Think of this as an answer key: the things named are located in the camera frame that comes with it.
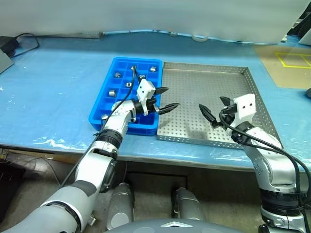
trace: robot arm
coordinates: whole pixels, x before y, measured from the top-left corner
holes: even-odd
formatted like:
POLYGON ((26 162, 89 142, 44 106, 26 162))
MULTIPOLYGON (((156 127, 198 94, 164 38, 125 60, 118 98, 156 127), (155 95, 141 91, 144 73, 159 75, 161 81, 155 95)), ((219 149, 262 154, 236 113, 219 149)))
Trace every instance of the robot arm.
MULTIPOLYGON (((133 77, 135 74, 139 77, 134 67, 133 77)), ((128 123, 135 121, 137 114, 164 114, 179 105, 174 103, 164 108, 157 107, 154 95, 167 90, 165 87, 155 88, 150 81, 139 77, 138 99, 117 102, 112 106, 111 116, 106 119, 106 123, 78 164, 75 182, 61 187, 22 222, 5 233, 83 232, 87 223, 92 221, 91 214, 98 194, 107 191, 111 186, 118 149, 126 134, 128 123)))
POLYGON ((259 232, 308 233, 300 187, 296 182, 298 166, 293 158, 276 150, 282 149, 282 145, 275 137, 251 124, 256 113, 255 95, 220 99, 225 105, 219 114, 220 122, 207 107, 201 104, 199 107, 214 128, 223 127, 235 142, 243 145, 253 163, 261 194, 261 215, 266 222, 259 227, 259 232))

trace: blue plastic tray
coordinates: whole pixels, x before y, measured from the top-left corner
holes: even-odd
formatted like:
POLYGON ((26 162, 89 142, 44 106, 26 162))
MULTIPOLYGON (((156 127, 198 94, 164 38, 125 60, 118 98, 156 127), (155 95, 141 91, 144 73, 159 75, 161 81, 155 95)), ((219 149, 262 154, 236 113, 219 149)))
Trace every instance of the blue plastic tray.
MULTIPOLYGON (((163 62, 161 60, 152 59, 140 59, 140 58, 125 58, 116 57, 113 59, 109 71, 106 75, 101 90, 97 96, 92 111, 88 117, 89 122, 96 130, 101 129, 101 117, 104 114, 111 112, 112 105, 122 100, 129 91, 129 88, 125 86, 126 83, 132 82, 133 71, 132 66, 137 67, 138 74, 146 75, 146 79, 151 81, 155 87, 161 87, 162 85, 162 70, 163 62), (150 67, 156 67, 155 72, 150 71, 150 67), (114 74, 119 72, 121 78, 115 78, 114 74), (116 97, 109 97, 109 90, 115 90, 116 97)), ((138 79, 135 78, 134 87, 128 100, 135 99, 136 90, 138 88, 138 79)), ((160 105, 160 95, 157 95, 156 102, 160 105)), ((147 116, 143 114, 137 115, 135 123, 129 123, 127 133, 148 135, 152 136, 156 134, 159 116, 156 113, 150 113, 147 116)))

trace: table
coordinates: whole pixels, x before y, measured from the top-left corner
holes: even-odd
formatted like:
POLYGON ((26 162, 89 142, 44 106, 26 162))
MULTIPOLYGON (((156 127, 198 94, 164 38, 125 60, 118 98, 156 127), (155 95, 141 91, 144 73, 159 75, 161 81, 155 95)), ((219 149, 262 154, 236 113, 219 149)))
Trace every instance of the table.
MULTIPOLYGON (((103 39, 39 38, 41 47, 14 58, 0 74, 0 144, 83 153, 95 130, 88 115, 116 56, 164 62, 249 67, 285 149, 311 168, 311 100, 305 90, 278 88, 250 44, 162 33, 123 33, 103 39)), ((287 43, 296 46, 297 38, 287 43)), ((242 150, 126 135, 122 160, 249 169, 242 150)))

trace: perforated metal tray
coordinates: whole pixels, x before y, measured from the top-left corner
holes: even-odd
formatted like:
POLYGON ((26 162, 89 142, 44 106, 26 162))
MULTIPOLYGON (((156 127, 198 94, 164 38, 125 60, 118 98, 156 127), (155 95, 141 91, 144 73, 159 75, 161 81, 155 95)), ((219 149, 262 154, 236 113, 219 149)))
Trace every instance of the perforated metal tray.
POLYGON ((219 96, 230 98, 248 93, 256 96, 255 126, 279 139, 269 113, 247 67, 211 66, 186 63, 164 63, 161 105, 179 102, 174 111, 161 115, 157 130, 160 140, 194 143, 241 149, 224 129, 212 129, 202 116, 199 104, 207 106, 216 116, 224 105, 219 96))

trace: black power adapter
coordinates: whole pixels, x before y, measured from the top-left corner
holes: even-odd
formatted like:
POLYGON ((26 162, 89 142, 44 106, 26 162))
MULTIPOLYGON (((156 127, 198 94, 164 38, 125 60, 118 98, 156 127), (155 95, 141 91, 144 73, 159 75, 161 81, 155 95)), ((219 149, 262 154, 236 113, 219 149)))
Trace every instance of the black power adapter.
POLYGON ((14 55, 15 49, 18 46, 17 37, 0 36, 0 49, 9 57, 14 55))

